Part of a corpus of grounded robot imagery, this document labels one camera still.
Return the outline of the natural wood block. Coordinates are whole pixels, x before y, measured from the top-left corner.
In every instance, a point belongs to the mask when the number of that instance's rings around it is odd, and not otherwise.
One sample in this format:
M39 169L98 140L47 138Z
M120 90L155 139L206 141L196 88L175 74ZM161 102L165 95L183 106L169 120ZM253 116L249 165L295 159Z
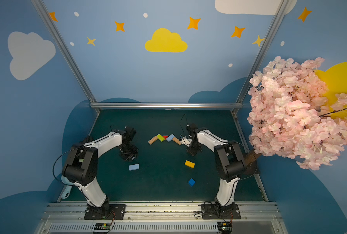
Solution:
M176 137L173 137L173 138L172 138L172 141L174 141L174 142L177 143L178 145L182 145L182 142L181 142L179 139L177 139Z
M149 145L151 145L151 144L153 144L155 141L157 141L158 140L158 137L157 136L154 136L152 139L150 139L149 141L148 141L148 144Z

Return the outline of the lime green block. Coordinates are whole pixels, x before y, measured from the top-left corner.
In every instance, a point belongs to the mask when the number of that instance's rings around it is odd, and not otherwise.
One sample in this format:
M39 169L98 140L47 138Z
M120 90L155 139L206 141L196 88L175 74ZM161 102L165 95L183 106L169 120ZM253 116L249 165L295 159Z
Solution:
M165 138L161 135L161 134L158 134L156 136L161 142L163 142L165 140Z

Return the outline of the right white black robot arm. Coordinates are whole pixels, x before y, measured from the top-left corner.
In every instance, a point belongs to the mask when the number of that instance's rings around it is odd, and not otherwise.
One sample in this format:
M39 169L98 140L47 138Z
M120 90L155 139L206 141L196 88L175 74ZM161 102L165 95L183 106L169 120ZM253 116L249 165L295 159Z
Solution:
M195 156L202 151L202 146L214 153L215 167L220 177L219 190L215 197L215 211L218 214L230 212L234 205L234 195L241 175L246 171L244 154L240 144L222 139L206 128L195 124L186 127L188 138L182 142L187 145L186 151Z

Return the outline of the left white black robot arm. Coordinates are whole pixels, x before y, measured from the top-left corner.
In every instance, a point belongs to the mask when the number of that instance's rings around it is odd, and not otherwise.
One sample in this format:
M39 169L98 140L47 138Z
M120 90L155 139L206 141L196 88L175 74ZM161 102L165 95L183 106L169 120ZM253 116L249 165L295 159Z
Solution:
M135 135L136 130L126 126L123 131L116 130L97 140L72 146L62 175L86 198L85 219L107 219L111 214L110 200L96 179L98 159L111 149L118 148L124 161L133 161L138 154L138 148L132 144Z

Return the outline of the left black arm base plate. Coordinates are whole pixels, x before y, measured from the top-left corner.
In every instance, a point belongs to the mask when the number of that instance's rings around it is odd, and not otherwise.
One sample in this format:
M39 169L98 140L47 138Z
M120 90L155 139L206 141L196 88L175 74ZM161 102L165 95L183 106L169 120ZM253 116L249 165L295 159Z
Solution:
M85 220L122 220L125 214L125 204L106 204L103 207L87 205Z

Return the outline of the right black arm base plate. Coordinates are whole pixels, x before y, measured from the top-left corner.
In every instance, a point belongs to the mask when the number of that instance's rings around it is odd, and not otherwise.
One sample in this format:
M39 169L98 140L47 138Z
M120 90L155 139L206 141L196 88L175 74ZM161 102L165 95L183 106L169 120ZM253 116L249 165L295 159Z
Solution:
M203 219L241 219L240 209L235 203L223 207L217 203L206 202L201 204L201 214Z

